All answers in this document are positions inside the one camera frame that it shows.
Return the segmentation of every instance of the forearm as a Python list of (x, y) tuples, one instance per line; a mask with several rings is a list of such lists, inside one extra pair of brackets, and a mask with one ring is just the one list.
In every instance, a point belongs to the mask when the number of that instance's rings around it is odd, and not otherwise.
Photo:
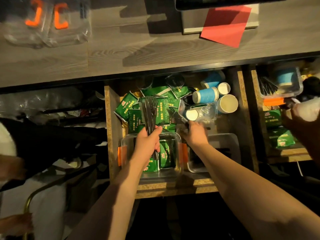
[(209, 144), (193, 149), (206, 165), (226, 204), (252, 237), (280, 237), (273, 234), (281, 230), (287, 233), (288, 223), (299, 222), (304, 216), (319, 222), (316, 214), (291, 195)]
[(68, 240), (125, 239), (142, 165), (132, 158), (123, 167)]

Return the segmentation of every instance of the clear plastic container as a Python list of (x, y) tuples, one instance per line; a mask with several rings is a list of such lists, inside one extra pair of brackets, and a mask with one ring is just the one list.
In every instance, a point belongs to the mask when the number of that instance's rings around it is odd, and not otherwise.
[(190, 106), (190, 108), (183, 114), (183, 116), (188, 120), (202, 122), (204, 124), (210, 124), (215, 121), (217, 115), (217, 102)]
[(91, 36), (90, 0), (52, 0), (53, 17), (44, 43), (50, 47), (81, 44)]
[[(281, 77), (285, 75), (288, 77), (287, 81), (281, 81)], [(298, 67), (279, 66), (270, 72), (270, 77), (267, 79), (272, 86), (277, 87), (277, 91), (272, 95), (264, 95), (259, 84), (260, 95), (263, 99), (290, 98), (301, 94), (303, 91), (302, 77)]]
[[(118, 154), (120, 157), (121, 165), (124, 166), (130, 160), (134, 153), (134, 143), (138, 134), (126, 135), (121, 140), (121, 147), (119, 148), (121, 153)], [(144, 172), (142, 173), (141, 180), (152, 180), (158, 178), (176, 178), (183, 173), (183, 152), (181, 137), (175, 132), (164, 132), (160, 134), (160, 140), (171, 138), (176, 150), (173, 150), (175, 158), (175, 168), (163, 168), (159, 172)]]
[[(239, 141), (238, 141), (238, 137), (235, 134), (225, 133), (225, 134), (209, 135), (208, 141), (209, 141), (209, 144), (216, 149), (228, 148), (229, 153), (231, 155), (231, 159), (241, 164)], [(190, 159), (190, 147), (187, 148), (187, 151), (188, 151), (188, 163), (187, 163), (188, 170), (191, 173), (207, 172), (208, 170), (202, 162), (194, 163)]]
[(41, 48), (54, 5), (49, 0), (10, 0), (4, 37), (18, 46)]

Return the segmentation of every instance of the red paper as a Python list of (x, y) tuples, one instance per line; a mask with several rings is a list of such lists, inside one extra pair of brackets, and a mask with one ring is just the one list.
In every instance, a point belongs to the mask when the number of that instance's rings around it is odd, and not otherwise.
[(250, 12), (246, 6), (210, 8), (201, 37), (238, 48)]

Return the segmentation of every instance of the open drawer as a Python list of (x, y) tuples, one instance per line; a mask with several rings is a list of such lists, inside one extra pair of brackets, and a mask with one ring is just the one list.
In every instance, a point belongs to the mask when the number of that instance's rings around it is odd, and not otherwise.
[[(236, 96), (239, 107), (234, 113), (220, 114), (213, 129), (215, 133), (234, 133), (238, 137), (242, 165), (258, 173), (258, 162), (254, 148), (250, 115), (245, 92), (244, 79), (240, 67), (226, 68), (226, 82), (231, 86), (231, 94)], [(200, 87), (200, 82), (207, 76), (207, 71), (188, 72), (185, 84)], [(126, 126), (114, 114), (121, 98), (129, 91), (135, 92), (135, 78), (107, 81), (105, 86), (106, 126), (108, 137), (109, 170), (112, 181), (120, 171), (118, 166), (118, 146), (126, 135)], [(172, 196), (178, 194), (206, 193), (217, 191), (209, 173), (191, 173), (187, 169), (176, 180), (152, 179), (140, 180), (137, 198)]]
[(270, 164), (311, 160), (307, 150), (300, 142), (296, 142), (294, 145), (285, 147), (282, 150), (271, 146), (256, 67), (251, 66), (246, 75), (248, 79), (245, 81), (245, 87), (259, 160)]

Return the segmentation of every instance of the person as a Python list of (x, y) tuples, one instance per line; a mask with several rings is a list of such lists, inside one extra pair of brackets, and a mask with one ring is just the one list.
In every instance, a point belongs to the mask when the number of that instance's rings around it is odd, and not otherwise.
[[(161, 132), (162, 128), (158, 127), (150, 136), (145, 129), (138, 134), (131, 160), (68, 240), (126, 238), (139, 179), (153, 151), (159, 151)], [(184, 138), (208, 169), (223, 200), (253, 239), (320, 239), (320, 218), (314, 212), (278, 186), (214, 149), (208, 143), (203, 125), (190, 121)]]

